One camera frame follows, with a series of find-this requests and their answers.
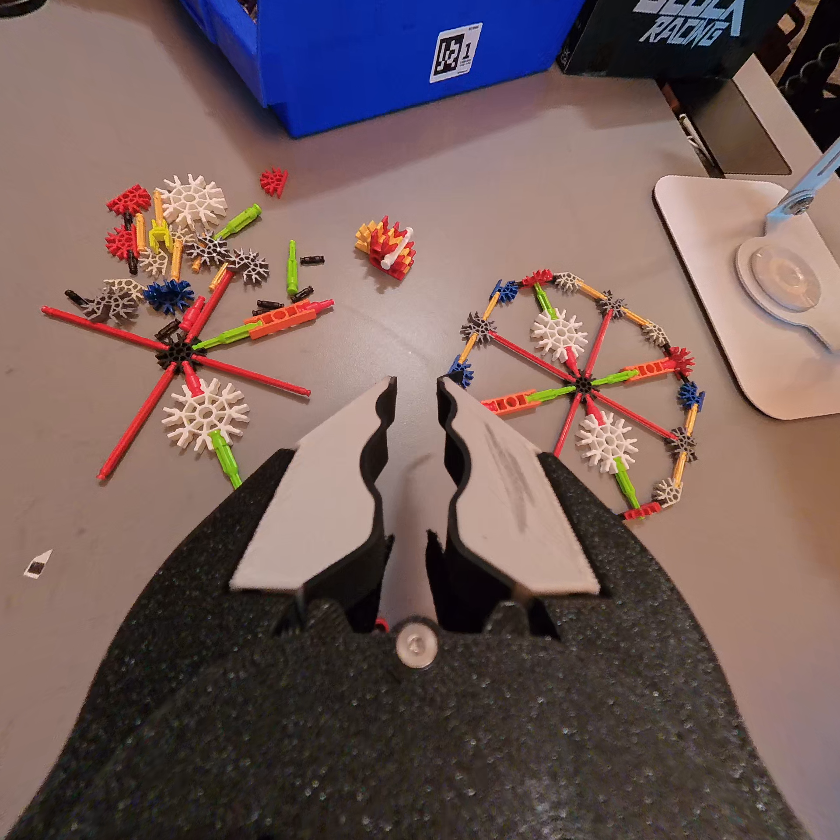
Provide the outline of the half-built spoke toy model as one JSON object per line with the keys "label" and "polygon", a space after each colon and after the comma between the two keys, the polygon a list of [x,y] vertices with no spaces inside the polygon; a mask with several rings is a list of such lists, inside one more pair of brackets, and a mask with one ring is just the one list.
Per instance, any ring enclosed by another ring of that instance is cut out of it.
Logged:
{"label": "half-built spoke toy model", "polygon": [[184,380],[182,386],[184,393],[175,394],[179,406],[168,411],[164,423],[175,427],[177,445],[184,447],[191,442],[196,442],[197,447],[208,448],[214,452],[218,452],[224,446],[230,446],[230,435],[239,433],[235,424],[245,422],[247,413],[238,391],[228,388],[222,390],[216,380],[206,381],[201,375],[203,370],[225,373],[236,379],[263,385],[305,400],[311,396],[311,390],[306,387],[227,364],[209,355],[208,351],[242,340],[266,339],[271,335],[288,332],[315,322],[324,312],[334,308],[335,300],[332,298],[315,300],[310,297],[298,304],[291,302],[282,309],[261,312],[216,337],[201,340],[201,332],[232,283],[233,276],[233,272],[228,269],[222,282],[209,299],[195,298],[192,306],[182,313],[180,319],[177,319],[181,322],[180,331],[166,343],[158,342],[155,338],[145,338],[107,323],[92,322],[68,311],[49,306],[41,308],[42,314],[49,319],[71,323],[82,329],[106,334],[116,340],[152,351],[158,365],[162,368],[159,380],[101,465],[97,473],[97,482],[103,484],[110,480],[140,430],[150,419],[161,399],[168,393],[170,385],[177,376],[181,376]]}

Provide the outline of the red yellow connector cluster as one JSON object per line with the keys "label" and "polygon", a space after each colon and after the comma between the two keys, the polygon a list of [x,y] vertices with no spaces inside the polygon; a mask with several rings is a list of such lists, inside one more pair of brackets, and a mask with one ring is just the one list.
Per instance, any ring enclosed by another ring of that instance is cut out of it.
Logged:
{"label": "red yellow connector cluster", "polygon": [[398,281],[405,279],[415,261],[413,228],[391,224],[386,215],[379,222],[361,225],[354,246],[367,255],[373,267]]}

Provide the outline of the large white snowflake connector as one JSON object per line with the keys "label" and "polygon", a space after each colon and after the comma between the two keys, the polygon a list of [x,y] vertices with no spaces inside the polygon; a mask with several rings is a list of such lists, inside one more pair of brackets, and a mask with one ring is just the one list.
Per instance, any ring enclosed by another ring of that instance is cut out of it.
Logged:
{"label": "large white snowflake connector", "polygon": [[193,233],[206,232],[218,225],[227,214],[223,190],[204,176],[189,174],[185,182],[177,175],[164,180],[160,187],[163,216],[176,228],[188,228]]}

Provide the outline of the white printed tag sticker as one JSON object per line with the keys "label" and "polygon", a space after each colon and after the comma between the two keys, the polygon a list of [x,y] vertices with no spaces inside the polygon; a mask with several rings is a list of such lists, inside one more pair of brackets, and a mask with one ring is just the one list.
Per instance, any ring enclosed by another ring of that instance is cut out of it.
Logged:
{"label": "white printed tag sticker", "polygon": [[476,23],[438,34],[429,83],[451,80],[470,72],[481,30],[482,23]]}

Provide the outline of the dark grey snowflake connector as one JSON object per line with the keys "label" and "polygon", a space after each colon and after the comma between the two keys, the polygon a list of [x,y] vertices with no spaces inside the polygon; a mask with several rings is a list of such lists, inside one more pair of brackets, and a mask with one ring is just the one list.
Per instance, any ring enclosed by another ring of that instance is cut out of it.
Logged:
{"label": "dark grey snowflake connector", "polygon": [[233,248],[227,267],[247,286],[259,287],[268,281],[270,276],[267,261],[252,249]]}
{"label": "dark grey snowflake connector", "polygon": [[200,242],[199,246],[192,246],[187,251],[184,251],[185,257],[192,263],[193,258],[200,257],[202,266],[219,266],[224,262],[228,262],[231,248],[227,240],[215,241],[210,234],[203,234],[197,236]]}

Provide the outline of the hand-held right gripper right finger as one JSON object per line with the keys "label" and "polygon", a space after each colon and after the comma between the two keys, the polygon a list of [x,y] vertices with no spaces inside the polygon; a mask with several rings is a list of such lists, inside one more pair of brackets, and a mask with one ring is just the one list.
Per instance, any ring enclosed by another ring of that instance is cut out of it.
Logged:
{"label": "hand-held right gripper right finger", "polygon": [[546,601],[601,585],[540,460],[541,451],[447,375],[436,382],[444,466],[455,483],[445,546],[431,534],[427,577],[438,624],[489,632],[501,608],[514,632],[558,636]]}

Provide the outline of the small white plug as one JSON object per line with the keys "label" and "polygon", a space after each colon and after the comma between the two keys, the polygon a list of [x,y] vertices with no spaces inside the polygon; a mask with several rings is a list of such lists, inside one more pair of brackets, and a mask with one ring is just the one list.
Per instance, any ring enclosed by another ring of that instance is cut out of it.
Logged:
{"label": "small white plug", "polygon": [[710,172],[714,168],[714,163],[711,160],[706,147],[700,140],[699,136],[697,136],[696,132],[694,131],[689,118],[684,113],[677,114],[677,121],[679,123],[680,128],[683,130],[686,139],[689,142],[689,145],[692,147],[696,156],[703,164],[704,168]]}

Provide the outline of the black printed cardboard box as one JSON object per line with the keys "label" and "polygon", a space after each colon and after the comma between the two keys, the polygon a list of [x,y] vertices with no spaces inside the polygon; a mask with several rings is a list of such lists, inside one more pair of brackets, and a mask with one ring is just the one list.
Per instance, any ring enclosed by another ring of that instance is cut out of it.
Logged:
{"label": "black printed cardboard box", "polygon": [[558,55],[572,76],[730,79],[792,1],[590,1]]}

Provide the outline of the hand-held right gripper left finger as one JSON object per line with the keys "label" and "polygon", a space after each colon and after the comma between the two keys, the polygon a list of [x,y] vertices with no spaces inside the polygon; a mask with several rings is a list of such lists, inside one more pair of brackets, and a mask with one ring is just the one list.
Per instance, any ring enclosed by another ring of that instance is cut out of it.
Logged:
{"label": "hand-held right gripper left finger", "polygon": [[232,591],[340,604],[352,629],[373,631],[392,541],[375,486],[388,459],[397,379],[387,376],[298,441],[229,582]]}

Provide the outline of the blue plastic bin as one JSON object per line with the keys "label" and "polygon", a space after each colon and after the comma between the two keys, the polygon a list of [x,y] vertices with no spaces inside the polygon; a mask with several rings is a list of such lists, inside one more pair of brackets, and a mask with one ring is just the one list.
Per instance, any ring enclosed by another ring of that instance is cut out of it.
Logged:
{"label": "blue plastic bin", "polygon": [[[294,138],[549,69],[580,1],[184,1]],[[470,72],[429,83],[440,32],[482,23]]]}

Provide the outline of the blue snowflake connector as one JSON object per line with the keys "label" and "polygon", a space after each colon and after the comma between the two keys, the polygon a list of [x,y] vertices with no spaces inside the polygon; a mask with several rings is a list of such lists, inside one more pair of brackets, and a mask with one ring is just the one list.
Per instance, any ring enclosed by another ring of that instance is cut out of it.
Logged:
{"label": "blue snowflake connector", "polygon": [[153,282],[143,289],[143,299],[156,312],[175,316],[185,312],[194,303],[195,293],[186,280]]}

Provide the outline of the colourful toy wheel model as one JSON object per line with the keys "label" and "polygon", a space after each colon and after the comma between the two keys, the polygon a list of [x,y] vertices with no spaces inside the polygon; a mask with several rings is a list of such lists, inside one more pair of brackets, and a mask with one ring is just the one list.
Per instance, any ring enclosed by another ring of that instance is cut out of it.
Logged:
{"label": "colourful toy wheel model", "polygon": [[[518,294],[531,290],[539,307],[529,331],[534,350],[504,338],[492,320],[500,305],[512,303]],[[626,320],[640,330],[658,357],[630,364],[603,376],[595,373],[607,331],[615,322]],[[570,398],[553,454],[559,457],[571,438],[583,460],[616,481],[627,504],[622,518],[644,519],[672,508],[682,497],[685,472],[697,460],[695,428],[706,394],[690,378],[696,361],[687,348],[672,344],[665,331],[629,309],[624,299],[611,290],[597,290],[570,272],[539,269],[521,280],[499,280],[484,311],[468,315],[460,335],[465,342],[449,366],[447,376],[464,389],[475,373],[469,355],[475,349],[495,344],[520,359],[539,367],[560,381],[560,386],[525,390],[481,401],[499,417],[509,417],[542,405]],[[680,426],[667,429],[612,399],[607,387],[656,381],[674,376],[676,400],[683,413]],[[668,448],[673,466],[669,476],[654,484],[652,496],[639,500],[629,469],[637,453],[636,427],[656,435]]]}

